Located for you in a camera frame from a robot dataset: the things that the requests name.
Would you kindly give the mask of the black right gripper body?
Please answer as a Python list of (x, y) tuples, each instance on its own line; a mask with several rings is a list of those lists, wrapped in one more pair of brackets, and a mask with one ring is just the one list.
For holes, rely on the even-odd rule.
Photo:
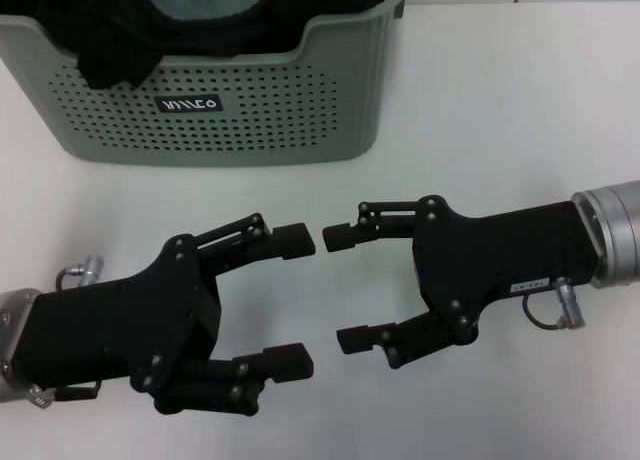
[(468, 345), (491, 303), (544, 292), (565, 277), (588, 283), (598, 255), (577, 207), (559, 202), (482, 218), (456, 213), (440, 196), (417, 202), (412, 245), (427, 337)]

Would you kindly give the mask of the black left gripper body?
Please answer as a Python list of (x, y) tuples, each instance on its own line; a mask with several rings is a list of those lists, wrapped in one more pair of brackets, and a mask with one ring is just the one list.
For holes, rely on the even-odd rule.
[(13, 372), (42, 389), (129, 377), (135, 390), (156, 392), (184, 359), (208, 359), (221, 306), (198, 246), (193, 235), (177, 236), (136, 275), (38, 295)]

